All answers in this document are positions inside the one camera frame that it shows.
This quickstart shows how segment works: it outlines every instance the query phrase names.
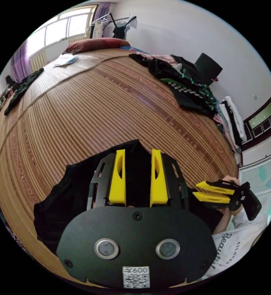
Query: red pillow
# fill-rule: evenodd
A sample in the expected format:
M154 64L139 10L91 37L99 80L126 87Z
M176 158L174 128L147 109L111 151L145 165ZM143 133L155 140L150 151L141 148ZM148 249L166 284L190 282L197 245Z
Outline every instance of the red pillow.
M85 39L72 43L62 54L77 54L97 49L120 48L121 46L130 46L130 44L126 40L117 38Z

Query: yellow bracket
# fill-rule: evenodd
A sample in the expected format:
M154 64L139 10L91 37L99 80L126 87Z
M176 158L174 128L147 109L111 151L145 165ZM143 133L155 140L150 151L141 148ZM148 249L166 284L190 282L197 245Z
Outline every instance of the yellow bracket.
M167 202L168 194L166 188L166 180L164 175L161 151L153 149L150 207L152 207L153 204L166 204Z
M207 193L201 193L201 192L193 192L193 194L200 202L222 203L222 204L230 203L230 198L227 196L207 194Z
M228 188L211 186L206 181L202 181L202 182L196 184L196 187L202 188L206 191L212 191L212 192L218 193L218 194L233 195L235 193L234 190L231 190Z
M112 204L124 204L126 206L125 150L116 152L109 201Z

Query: label sticker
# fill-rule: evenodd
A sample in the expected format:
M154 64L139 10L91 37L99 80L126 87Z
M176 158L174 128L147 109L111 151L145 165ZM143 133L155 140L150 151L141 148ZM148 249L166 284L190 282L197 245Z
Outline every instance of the label sticker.
M150 270L148 266L123 266L122 272L124 288L141 289L150 287Z

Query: person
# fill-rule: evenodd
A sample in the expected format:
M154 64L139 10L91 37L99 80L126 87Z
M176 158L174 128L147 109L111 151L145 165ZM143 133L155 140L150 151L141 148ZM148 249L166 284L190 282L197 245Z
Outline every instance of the person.
M223 180L233 180L241 185L237 178L228 175ZM267 216L262 210L253 221L248 220L243 206L236 211L230 211L229 208L220 211L223 217L212 235L217 256L203 279L219 274L243 258L267 227ZM227 230L232 216L234 229Z

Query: teal patterned fabric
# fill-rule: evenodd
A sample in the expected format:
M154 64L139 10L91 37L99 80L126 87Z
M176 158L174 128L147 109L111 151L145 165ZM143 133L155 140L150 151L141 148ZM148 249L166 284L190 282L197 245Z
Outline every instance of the teal patterned fabric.
M248 181L251 190L257 195L262 203L262 210L268 217L268 224L271 221L271 156L257 166L249 170L241 170L241 183Z

